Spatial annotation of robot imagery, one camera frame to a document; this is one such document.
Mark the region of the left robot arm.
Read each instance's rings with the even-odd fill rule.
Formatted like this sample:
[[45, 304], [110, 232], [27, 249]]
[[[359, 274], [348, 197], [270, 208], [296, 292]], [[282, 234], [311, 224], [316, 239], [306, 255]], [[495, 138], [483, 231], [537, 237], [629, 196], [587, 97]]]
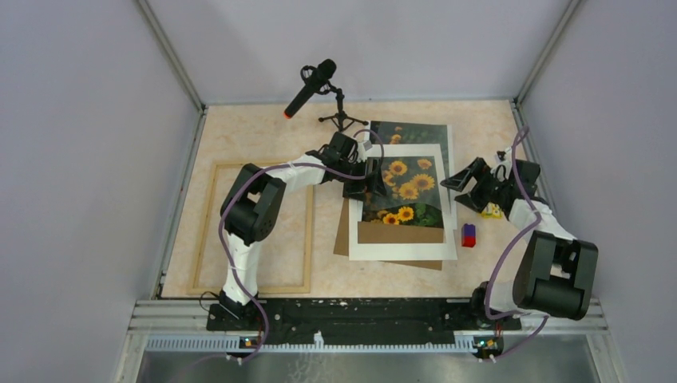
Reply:
[[273, 232], [285, 196], [337, 181], [345, 199], [384, 196], [385, 145], [371, 129], [364, 139], [337, 132], [321, 148], [295, 160], [261, 168], [245, 164], [220, 209], [218, 233], [228, 258], [228, 274], [219, 292], [226, 320], [238, 330], [255, 322], [251, 304], [258, 294], [257, 268], [263, 242]]

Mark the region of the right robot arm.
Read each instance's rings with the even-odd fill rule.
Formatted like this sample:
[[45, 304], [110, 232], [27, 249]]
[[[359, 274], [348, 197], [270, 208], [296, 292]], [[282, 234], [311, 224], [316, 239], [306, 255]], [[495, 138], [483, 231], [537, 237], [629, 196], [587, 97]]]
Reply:
[[527, 247], [515, 277], [498, 283], [494, 271], [473, 292], [470, 322], [488, 329], [500, 318], [542, 313], [580, 320], [588, 312], [598, 261], [598, 247], [577, 239], [557, 221], [548, 203], [536, 196], [540, 165], [503, 160], [490, 167], [478, 157], [454, 176], [440, 182], [456, 191], [455, 201], [475, 211], [497, 205], [525, 239]]

